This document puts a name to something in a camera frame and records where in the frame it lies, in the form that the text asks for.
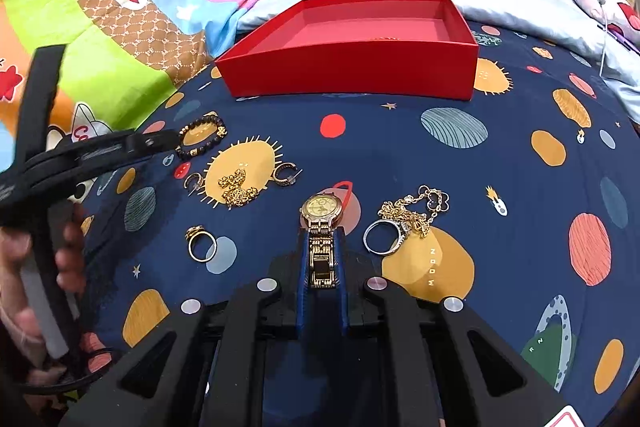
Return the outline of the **person's left hand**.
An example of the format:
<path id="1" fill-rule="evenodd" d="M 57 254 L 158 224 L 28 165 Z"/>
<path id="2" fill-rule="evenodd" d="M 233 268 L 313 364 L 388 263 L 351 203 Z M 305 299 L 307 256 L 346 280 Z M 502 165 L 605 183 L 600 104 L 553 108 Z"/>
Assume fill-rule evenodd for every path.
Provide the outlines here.
<path id="1" fill-rule="evenodd" d="M 55 280 L 61 291 L 81 294 L 85 290 L 85 215 L 81 205 L 62 228 L 62 243 L 52 259 Z M 53 335 L 53 315 L 47 293 L 37 274 L 32 234 L 1 229 L 1 369 L 10 381 L 41 387 L 53 384 L 64 367 L 47 361 Z"/>

